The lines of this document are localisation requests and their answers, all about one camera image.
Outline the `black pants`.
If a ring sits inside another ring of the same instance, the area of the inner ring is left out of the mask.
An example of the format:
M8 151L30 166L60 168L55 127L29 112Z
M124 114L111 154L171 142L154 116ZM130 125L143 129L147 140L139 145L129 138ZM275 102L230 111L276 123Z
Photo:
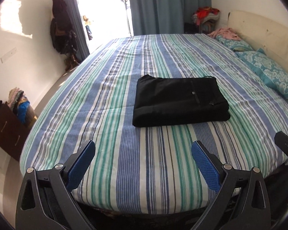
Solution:
M225 122L229 119L229 103L215 77L145 75L137 81L132 118L135 127Z

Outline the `near teal floral pillow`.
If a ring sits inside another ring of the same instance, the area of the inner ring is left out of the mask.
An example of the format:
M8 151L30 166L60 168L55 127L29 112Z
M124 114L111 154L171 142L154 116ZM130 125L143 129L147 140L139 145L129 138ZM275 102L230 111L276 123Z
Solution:
M288 74L279 64L259 51L236 52L236 55L267 87L288 99Z

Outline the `teal floral pillow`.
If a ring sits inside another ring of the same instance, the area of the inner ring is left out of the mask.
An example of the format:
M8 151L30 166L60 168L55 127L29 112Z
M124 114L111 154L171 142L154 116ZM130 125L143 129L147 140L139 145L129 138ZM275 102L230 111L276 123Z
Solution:
M244 40L232 40L232 39L225 39L218 35L216 37L220 43L222 43L225 47L229 48L234 52L242 52L242 51L254 51L254 49Z
M288 74L279 64L259 51L236 52L236 55L267 87L288 99Z

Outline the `dark brown dresser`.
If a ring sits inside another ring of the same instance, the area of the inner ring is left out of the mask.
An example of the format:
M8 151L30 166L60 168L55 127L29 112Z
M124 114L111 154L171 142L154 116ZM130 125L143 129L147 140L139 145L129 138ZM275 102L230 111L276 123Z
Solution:
M22 123L8 105L0 100L0 147L17 161L36 120L37 115L31 106Z

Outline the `cream padded headboard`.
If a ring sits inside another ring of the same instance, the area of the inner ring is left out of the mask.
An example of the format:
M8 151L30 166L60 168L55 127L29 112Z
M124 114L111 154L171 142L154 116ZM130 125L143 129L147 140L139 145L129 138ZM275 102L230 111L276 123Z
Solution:
M242 10L228 14L232 28L254 49L262 48L266 55L288 73L288 28L271 19Z

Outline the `striped blue green bed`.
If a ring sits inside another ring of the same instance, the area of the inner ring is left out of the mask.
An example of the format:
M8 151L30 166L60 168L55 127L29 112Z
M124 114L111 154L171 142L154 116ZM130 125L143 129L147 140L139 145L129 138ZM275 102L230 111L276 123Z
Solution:
M137 91L140 80L207 78L224 96L217 119L199 121L185 105L201 88L162 88L163 111L152 105L159 88ZM264 177L287 157L274 143L288 135L288 99L268 87L239 55L204 34L142 35L114 39L90 55L41 112L24 144L20 170L47 170L88 140L96 153L74 198L107 211L172 214L205 207L208 188L191 154L200 141L236 169L258 167Z

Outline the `clothes pile on dresser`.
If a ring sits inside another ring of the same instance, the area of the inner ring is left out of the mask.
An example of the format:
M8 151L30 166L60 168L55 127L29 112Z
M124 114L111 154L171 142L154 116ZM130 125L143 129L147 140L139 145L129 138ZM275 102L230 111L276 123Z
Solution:
M20 90L18 87L10 90L7 106L22 124L26 123L26 114L28 112L30 102L23 90Z

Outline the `far teal floral pillow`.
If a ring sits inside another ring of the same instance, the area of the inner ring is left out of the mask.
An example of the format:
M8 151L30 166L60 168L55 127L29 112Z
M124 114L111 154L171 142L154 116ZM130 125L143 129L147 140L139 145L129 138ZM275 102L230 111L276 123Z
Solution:
M232 39L225 39L218 35L216 37L220 43L222 43L225 47L229 48L234 52L242 52L242 51L254 51L254 49L244 40L232 40Z

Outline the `pink garment on bed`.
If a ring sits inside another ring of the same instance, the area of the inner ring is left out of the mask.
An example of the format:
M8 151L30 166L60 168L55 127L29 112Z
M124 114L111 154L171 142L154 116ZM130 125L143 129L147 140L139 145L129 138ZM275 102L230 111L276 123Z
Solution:
M241 40L239 35L232 28L219 28L208 34L208 36L211 38L216 38L218 35L228 40L236 40L236 41Z

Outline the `red clothes pile on stool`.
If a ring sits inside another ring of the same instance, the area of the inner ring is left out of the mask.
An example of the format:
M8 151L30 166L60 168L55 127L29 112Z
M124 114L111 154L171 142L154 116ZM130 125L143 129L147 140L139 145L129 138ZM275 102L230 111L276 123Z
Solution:
M217 21L220 17L220 10L212 7L200 7L192 15L192 21L199 26L209 20Z

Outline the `dark clothes on coat rack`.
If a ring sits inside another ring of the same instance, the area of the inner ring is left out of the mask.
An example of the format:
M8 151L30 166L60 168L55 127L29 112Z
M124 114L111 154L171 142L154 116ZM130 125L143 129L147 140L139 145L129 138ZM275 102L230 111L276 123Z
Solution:
M53 18L50 35L54 49L62 55L76 55L78 46L71 19L64 0L52 0Z

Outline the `blue curtain right panel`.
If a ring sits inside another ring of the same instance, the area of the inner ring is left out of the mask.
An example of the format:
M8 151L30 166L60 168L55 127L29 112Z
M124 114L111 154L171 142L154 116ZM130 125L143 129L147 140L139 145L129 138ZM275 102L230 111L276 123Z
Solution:
M193 13L206 6L211 0L130 0L134 35L183 34Z

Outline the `white wall switch plate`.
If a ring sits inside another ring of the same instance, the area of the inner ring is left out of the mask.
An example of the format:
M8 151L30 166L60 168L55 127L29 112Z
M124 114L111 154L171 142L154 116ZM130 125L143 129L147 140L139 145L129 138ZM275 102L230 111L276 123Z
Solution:
M5 63L9 58L11 58L13 55L15 55L17 53L17 48L13 48L10 51L8 51L6 54L4 54L0 60L1 63Z

